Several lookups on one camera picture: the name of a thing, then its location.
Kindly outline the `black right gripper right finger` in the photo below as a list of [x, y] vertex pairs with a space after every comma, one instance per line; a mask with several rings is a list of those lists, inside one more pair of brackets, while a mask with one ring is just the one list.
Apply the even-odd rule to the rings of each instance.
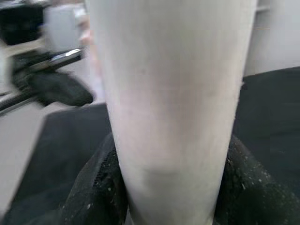
[[300, 199], [276, 182], [232, 136], [217, 198], [215, 225], [298, 225]]

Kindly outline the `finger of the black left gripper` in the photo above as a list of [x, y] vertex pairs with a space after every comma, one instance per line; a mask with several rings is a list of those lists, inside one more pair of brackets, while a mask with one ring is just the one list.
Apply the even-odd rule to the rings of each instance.
[[80, 107], [91, 104], [94, 100], [89, 90], [68, 73], [55, 71], [34, 73], [29, 77], [29, 86], [43, 106], [58, 102]]

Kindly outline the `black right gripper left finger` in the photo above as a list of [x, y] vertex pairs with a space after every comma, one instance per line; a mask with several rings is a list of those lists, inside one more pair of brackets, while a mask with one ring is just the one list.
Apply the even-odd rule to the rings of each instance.
[[123, 225], [127, 193], [109, 133], [79, 172], [61, 209], [61, 225]]

